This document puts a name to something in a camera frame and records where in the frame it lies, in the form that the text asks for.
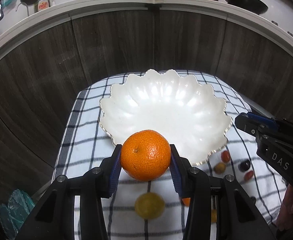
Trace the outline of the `right hand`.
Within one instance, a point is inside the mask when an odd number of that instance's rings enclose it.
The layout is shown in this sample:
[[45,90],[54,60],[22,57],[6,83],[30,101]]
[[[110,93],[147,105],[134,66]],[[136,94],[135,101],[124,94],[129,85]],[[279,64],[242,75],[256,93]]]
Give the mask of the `right hand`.
[[276,220],[280,231],[293,229],[293,187],[289,184]]

